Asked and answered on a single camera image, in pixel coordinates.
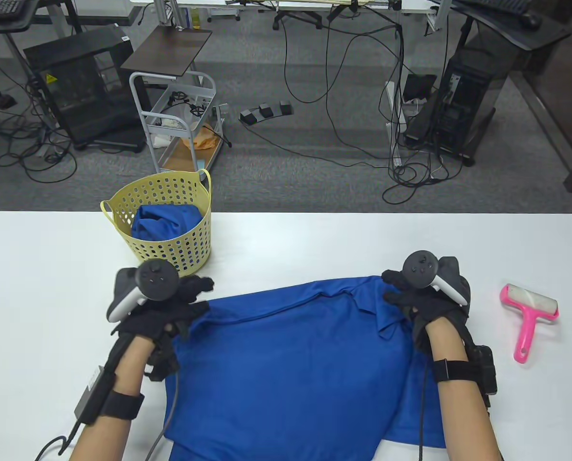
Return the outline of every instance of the black glove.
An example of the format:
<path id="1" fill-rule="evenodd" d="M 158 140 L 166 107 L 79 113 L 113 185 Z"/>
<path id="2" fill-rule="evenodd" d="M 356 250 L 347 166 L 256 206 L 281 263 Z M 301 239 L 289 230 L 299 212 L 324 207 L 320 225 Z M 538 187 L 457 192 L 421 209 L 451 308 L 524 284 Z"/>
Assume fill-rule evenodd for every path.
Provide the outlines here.
<path id="1" fill-rule="evenodd" d="M 435 291 L 431 286 L 412 288 L 403 274 L 396 270 L 385 270 L 382 273 L 382 280 L 400 291 L 400 293 L 388 291 L 384 294 L 384 300 L 396 305 L 404 316 L 413 322 L 412 336 L 417 349 L 431 354 L 431 344 L 425 327 L 440 317 L 446 317 L 454 325 L 466 344 L 473 344 L 472 337 L 465 327 L 470 312 L 469 305 L 460 306 L 444 292 Z M 469 292 L 470 286 L 467 280 L 461 277 L 461 281 Z"/>
<path id="2" fill-rule="evenodd" d="M 180 280 L 177 293 L 166 301 L 152 301 L 135 308 L 124 320 L 120 321 L 113 332 L 130 333 L 144 336 L 159 342 L 166 334 L 165 327 L 172 325 L 170 336 L 181 334 L 188 337 L 188 329 L 194 320 L 209 310 L 207 302 L 194 303 L 202 291 L 214 289 L 214 281 L 207 277 L 191 275 Z"/>

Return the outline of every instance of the plastic basket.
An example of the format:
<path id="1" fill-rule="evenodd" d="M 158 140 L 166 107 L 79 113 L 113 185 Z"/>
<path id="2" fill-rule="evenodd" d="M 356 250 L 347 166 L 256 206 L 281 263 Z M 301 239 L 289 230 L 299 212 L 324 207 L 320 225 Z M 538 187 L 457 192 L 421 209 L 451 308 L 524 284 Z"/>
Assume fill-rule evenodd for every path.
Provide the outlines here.
<path id="1" fill-rule="evenodd" d="M 201 183 L 201 173 L 207 176 L 209 187 Z M 122 187 L 109 200 L 100 202 L 100 209 L 111 221 L 139 261 L 163 257 L 180 277 L 194 274 L 203 267 L 211 251 L 211 176 L 207 170 L 167 171 L 147 176 Z M 172 240 L 147 242 L 131 237 L 132 222 L 141 205 L 194 205 L 203 219 L 191 231 Z M 113 218 L 106 206 L 113 211 Z"/>

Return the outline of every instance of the black keyboard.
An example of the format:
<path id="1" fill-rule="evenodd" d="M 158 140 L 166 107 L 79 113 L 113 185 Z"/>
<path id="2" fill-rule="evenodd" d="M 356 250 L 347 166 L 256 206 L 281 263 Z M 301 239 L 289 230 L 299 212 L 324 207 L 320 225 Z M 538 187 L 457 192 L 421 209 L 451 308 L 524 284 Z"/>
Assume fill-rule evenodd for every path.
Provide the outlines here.
<path id="1" fill-rule="evenodd" d="M 21 17 L 27 0 L 0 0 L 0 22 L 11 22 Z"/>
<path id="2" fill-rule="evenodd" d="M 531 4 L 531 0 L 459 0 L 459 2 L 517 16 L 525 14 Z"/>

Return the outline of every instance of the blue shirt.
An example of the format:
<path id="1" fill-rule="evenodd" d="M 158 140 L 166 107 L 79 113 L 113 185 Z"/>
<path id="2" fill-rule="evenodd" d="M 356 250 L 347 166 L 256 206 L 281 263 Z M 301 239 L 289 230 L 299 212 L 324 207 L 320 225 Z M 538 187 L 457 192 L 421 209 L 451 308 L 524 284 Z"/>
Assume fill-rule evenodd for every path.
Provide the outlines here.
<path id="1" fill-rule="evenodd" d="M 380 277 L 210 301 L 174 341 L 171 461 L 369 461 L 380 440 L 444 448 L 430 358 Z M 175 376 L 166 380 L 167 413 Z"/>

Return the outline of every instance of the black velcro strap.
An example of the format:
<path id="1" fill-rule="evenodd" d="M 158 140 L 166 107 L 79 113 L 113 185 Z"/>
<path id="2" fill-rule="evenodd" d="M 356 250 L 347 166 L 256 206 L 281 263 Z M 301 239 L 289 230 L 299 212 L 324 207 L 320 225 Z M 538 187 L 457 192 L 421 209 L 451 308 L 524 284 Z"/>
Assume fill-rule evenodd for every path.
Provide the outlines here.
<path id="1" fill-rule="evenodd" d="M 124 395 L 113 390 L 107 396 L 100 415 L 132 421 L 139 414 L 144 398 L 143 394 L 137 396 Z"/>
<path id="2" fill-rule="evenodd" d="M 472 362 L 446 359 L 433 362 L 435 382 L 452 380 L 479 382 L 481 375 L 480 366 Z"/>

